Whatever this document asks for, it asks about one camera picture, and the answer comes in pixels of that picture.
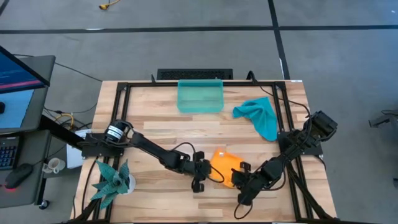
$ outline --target teal plastic container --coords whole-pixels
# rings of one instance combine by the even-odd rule
[[[224,107],[222,80],[179,80],[177,108],[181,113],[219,113]]]

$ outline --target wooden tabletop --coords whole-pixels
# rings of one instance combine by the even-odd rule
[[[114,96],[118,82],[103,82],[99,93],[93,121],[93,131],[103,133],[107,128],[113,110]],[[286,81],[290,100],[308,105],[302,82]],[[255,169],[265,160],[279,155],[276,141],[262,138],[254,126],[245,118],[233,119],[232,110],[246,100],[268,96],[257,86],[225,86],[224,109],[218,114],[180,114],[177,109],[177,87],[134,87],[131,90],[127,121],[134,129],[165,149],[171,149],[181,142],[192,143],[197,151],[204,151],[205,158],[211,159],[218,148],[242,157]],[[119,111],[123,105],[122,93]],[[303,107],[290,104],[294,125],[302,128],[306,120]],[[281,103],[285,128],[287,118]],[[189,146],[179,148],[187,154]],[[154,157],[136,148],[125,150],[122,164],[128,158],[131,174],[136,178],[136,189],[130,195],[118,195],[113,202],[111,222],[235,222],[234,209],[238,204],[239,191],[222,184],[205,180],[205,191],[194,194],[192,178],[164,169]],[[87,159],[81,170],[76,192],[76,215],[81,213],[81,198],[88,171],[94,159]],[[309,191],[331,216],[336,216],[333,200],[323,165],[313,156],[302,156],[303,168]],[[98,183],[100,172],[95,165],[89,179],[85,206],[95,194],[91,184]],[[302,216],[305,209],[302,195],[297,189]],[[251,213],[243,222],[294,221],[289,184],[275,192],[261,192],[253,201]],[[249,207],[238,209],[237,216],[243,215]]]

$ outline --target orange toy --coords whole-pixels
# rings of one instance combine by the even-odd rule
[[[223,184],[227,187],[233,188],[234,186],[231,180],[231,169],[241,170],[241,162],[243,162],[243,159],[241,159],[240,157],[230,154],[224,149],[218,148],[214,152],[210,164],[214,169],[218,170],[224,176]],[[219,173],[215,172],[214,169],[211,171],[210,177],[214,180],[222,181],[222,176],[220,176]]]

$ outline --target white paper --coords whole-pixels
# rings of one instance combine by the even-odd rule
[[[91,129],[85,129],[76,131],[75,134],[86,139],[86,133],[91,133]],[[71,145],[67,145],[67,162],[68,162],[68,169],[73,169],[76,167],[80,167],[83,165],[83,158],[81,156],[81,151]]]

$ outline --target white cup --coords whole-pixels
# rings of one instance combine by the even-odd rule
[[[52,158],[48,164],[43,165],[42,171],[45,173],[54,173],[58,174],[61,170],[65,168],[65,161],[58,159],[58,158]]]

